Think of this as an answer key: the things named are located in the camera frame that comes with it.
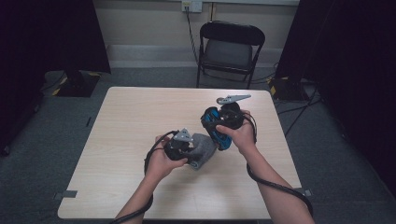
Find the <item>metal bracket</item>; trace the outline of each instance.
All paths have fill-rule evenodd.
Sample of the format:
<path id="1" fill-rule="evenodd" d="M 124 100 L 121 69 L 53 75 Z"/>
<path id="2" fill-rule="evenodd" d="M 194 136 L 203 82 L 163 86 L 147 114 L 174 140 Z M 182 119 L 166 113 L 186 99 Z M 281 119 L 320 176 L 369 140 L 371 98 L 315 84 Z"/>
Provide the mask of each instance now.
<path id="1" fill-rule="evenodd" d="M 175 140 L 180 141 L 180 142 L 192 142 L 193 139 L 191 138 L 191 135 L 189 134 L 189 131 L 187 129 L 182 129 L 180 132 L 178 132 L 174 137 Z"/>
<path id="2" fill-rule="evenodd" d="M 76 198 L 76 196 L 77 196 L 76 190 L 65 190 L 63 193 L 55 193 L 53 199 L 61 200 L 63 198 Z"/>
<path id="3" fill-rule="evenodd" d="M 250 94 L 248 94 L 248 95 L 228 95 L 226 98 L 218 98 L 216 100 L 216 102 L 219 105 L 227 105 L 227 104 L 230 104 L 230 103 L 233 103 L 233 102 L 236 102 L 236 101 L 247 99 L 249 97 L 251 97 Z"/>

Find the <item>forearm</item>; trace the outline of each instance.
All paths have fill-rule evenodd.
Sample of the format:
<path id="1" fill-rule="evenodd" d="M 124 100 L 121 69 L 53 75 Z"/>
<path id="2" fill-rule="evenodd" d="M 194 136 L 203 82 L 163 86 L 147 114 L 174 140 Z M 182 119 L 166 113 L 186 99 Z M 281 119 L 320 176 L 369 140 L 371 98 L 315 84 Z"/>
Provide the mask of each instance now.
<path id="1" fill-rule="evenodd" d="M 243 155 L 255 176 L 291 188 L 257 148 L 245 150 Z M 305 203 L 299 198 L 263 184 L 258 183 L 258 186 L 274 223 L 314 223 Z"/>
<path id="2" fill-rule="evenodd" d="M 136 191 L 134 192 L 134 195 L 132 195 L 129 201 L 123 206 L 116 218 L 129 215 L 145 206 L 148 203 L 149 198 L 151 197 L 158 183 L 159 180 L 145 176 L 140 182 L 139 187 L 137 187 Z M 143 216 L 144 214 L 123 223 L 142 223 Z"/>

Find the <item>gray object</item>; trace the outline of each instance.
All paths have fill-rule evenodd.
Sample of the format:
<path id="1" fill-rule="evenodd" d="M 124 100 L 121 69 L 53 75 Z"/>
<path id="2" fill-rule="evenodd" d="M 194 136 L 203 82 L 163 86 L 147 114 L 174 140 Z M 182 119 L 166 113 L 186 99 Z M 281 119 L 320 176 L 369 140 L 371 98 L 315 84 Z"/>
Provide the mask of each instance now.
<path id="1" fill-rule="evenodd" d="M 217 102 L 219 105 L 226 105 L 226 104 L 230 104 L 230 103 L 233 103 L 236 101 L 247 99 L 249 97 L 251 97 L 250 94 L 248 94 L 248 95 L 228 95 L 226 98 L 219 98 L 217 100 Z"/>
<path id="2" fill-rule="evenodd" d="M 194 150 L 189 154 L 197 156 L 200 159 L 191 161 L 190 166 L 197 171 L 213 156 L 216 151 L 216 146 L 212 138 L 201 133 L 193 134 L 192 139 Z"/>

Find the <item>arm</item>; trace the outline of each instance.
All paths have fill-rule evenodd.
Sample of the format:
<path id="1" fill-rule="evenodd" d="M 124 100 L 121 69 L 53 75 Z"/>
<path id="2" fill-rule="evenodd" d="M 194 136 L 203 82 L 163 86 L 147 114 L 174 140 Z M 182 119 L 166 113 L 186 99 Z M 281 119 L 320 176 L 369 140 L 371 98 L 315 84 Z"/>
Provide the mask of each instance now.
<path id="1" fill-rule="evenodd" d="M 152 153 L 145 177 L 140 182 L 140 185 L 137 187 L 136 191 L 129 199 L 129 201 L 120 210 L 116 218 L 124 217 L 145 206 L 161 180 L 169 175 L 173 169 L 183 166 L 187 162 L 187 159 L 183 159 L 180 161 L 171 161 L 166 156 L 165 152 L 163 151 L 163 147 L 168 141 L 169 138 L 166 137 L 160 144 L 155 147 L 160 149 L 157 149 L 154 151 L 154 153 Z M 130 219 L 124 223 L 142 223 L 143 216 L 144 214 L 140 215 L 139 217 Z"/>
<path id="2" fill-rule="evenodd" d="M 258 178 L 291 188 L 291 185 L 272 168 L 256 148 L 252 127 L 247 120 L 244 120 L 242 127 L 238 130 L 220 125 L 216 128 L 219 132 L 231 136 L 233 143 L 247 160 L 254 175 Z M 314 223 L 305 203 L 299 198 L 260 183 L 258 183 L 258 186 L 274 223 Z"/>

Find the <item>hand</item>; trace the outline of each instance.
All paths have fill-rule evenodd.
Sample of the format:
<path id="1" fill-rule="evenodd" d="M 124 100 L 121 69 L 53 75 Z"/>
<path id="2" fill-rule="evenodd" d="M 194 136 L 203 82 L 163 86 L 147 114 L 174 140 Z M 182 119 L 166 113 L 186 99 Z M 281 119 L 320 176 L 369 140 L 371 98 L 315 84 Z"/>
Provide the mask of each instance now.
<path id="1" fill-rule="evenodd" d="M 241 110 L 246 118 L 250 119 L 250 112 L 247 110 Z M 246 150 L 250 148 L 256 148 L 253 136 L 253 127 L 250 122 L 244 119 L 242 126 L 237 129 L 230 129 L 222 125 L 216 126 L 216 130 L 221 133 L 225 133 L 233 139 L 233 143 L 238 147 L 239 152 L 244 154 Z"/>
<path id="2" fill-rule="evenodd" d="M 159 135 L 155 138 L 157 142 L 162 136 Z M 163 148 L 170 141 L 169 137 L 165 137 L 157 146 L 155 151 L 152 153 L 148 164 L 148 170 L 146 171 L 147 177 L 155 178 L 157 181 L 164 179 L 169 175 L 173 169 L 183 166 L 187 162 L 187 158 L 179 161 L 172 161 L 166 156 Z"/>

